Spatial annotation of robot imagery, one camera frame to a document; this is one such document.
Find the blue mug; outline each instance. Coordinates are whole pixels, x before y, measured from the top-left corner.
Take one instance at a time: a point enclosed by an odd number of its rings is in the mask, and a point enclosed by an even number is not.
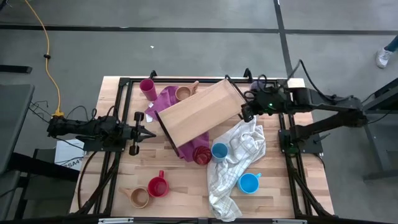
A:
[[[211,147],[211,160],[213,162],[223,162],[228,155],[228,146],[223,143],[216,143]]]
[[[238,180],[238,189],[245,194],[253,194],[259,189],[261,174],[243,174]]]

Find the pink cup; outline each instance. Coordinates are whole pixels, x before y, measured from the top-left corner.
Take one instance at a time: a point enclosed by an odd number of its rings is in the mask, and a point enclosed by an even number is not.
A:
[[[157,99],[155,83],[149,78],[144,79],[139,83],[139,88],[149,101],[155,101]]]

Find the yellow cable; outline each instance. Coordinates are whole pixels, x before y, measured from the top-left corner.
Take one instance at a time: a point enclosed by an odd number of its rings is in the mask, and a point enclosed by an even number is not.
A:
[[[25,0],[25,2],[30,7],[30,10],[32,10],[32,12],[35,15],[35,17],[37,18],[37,20],[40,22],[40,25],[42,25],[42,27],[43,27],[45,38],[47,39],[47,53],[46,54],[49,55],[50,54],[50,39],[49,39],[49,35],[47,34],[47,31],[45,30],[45,27],[44,27],[44,24],[43,24],[42,20],[37,15],[37,13],[33,9],[33,7],[29,4],[29,2],[27,0]],[[49,76],[51,81],[54,83],[55,87],[57,88],[57,93],[58,93],[58,107],[57,107],[57,110],[55,110],[55,113],[53,115],[55,115],[55,116],[64,116],[65,114],[63,112],[61,112],[61,94],[60,94],[60,89],[59,89],[57,83],[55,82],[55,80],[50,75],[50,72],[49,72],[49,59],[48,58],[45,59],[45,72],[47,73],[47,75]]]

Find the cup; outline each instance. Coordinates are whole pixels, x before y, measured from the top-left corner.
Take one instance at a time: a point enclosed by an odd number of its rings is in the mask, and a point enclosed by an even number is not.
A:
[[[175,92],[175,97],[178,99],[178,101],[187,99],[188,97],[192,96],[195,93],[195,91],[198,88],[198,85],[199,81],[195,81],[193,84],[189,86],[179,87]]]
[[[206,165],[211,160],[211,151],[206,146],[198,146],[192,154],[193,160],[199,165]]]
[[[228,146],[223,143],[216,143],[211,147],[211,160],[214,162],[223,162],[228,155]]]
[[[119,191],[126,194],[134,208],[144,208],[149,202],[149,194],[145,187],[135,189],[120,187]]]
[[[155,83],[153,80],[146,78],[139,83],[139,88],[149,101],[157,99]]]
[[[238,189],[245,194],[253,194],[259,189],[261,174],[243,174],[238,180]]]
[[[152,178],[148,184],[148,193],[152,197],[164,197],[169,192],[169,183],[164,179],[164,171],[159,171],[159,176]]]

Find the purple cloth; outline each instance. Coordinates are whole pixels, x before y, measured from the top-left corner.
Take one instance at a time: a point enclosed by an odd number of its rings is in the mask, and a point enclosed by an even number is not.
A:
[[[177,89],[178,86],[168,86],[164,88],[160,92],[159,96],[157,96],[157,99],[153,102],[154,105],[151,108],[148,107],[148,109],[145,110],[145,114],[148,114],[157,121],[155,111],[159,113],[162,110],[178,103],[178,100],[175,97],[175,92],[177,91]]]
[[[145,114],[153,117],[154,120],[157,121],[155,111],[158,113],[162,110],[171,107],[172,105],[178,103],[177,98],[175,97],[175,92],[177,91],[178,86],[168,86],[164,88],[160,94],[157,96],[157,99],[153,102],[153,106],[145,110]],[[187,162],[193,161],[193,151],[198,146],[209,147],[209,133],[205,132],[198,137],[192,139],[191,141],[185,143],[184,145],[178,148],[180,152],[180,158],[185,159]]]

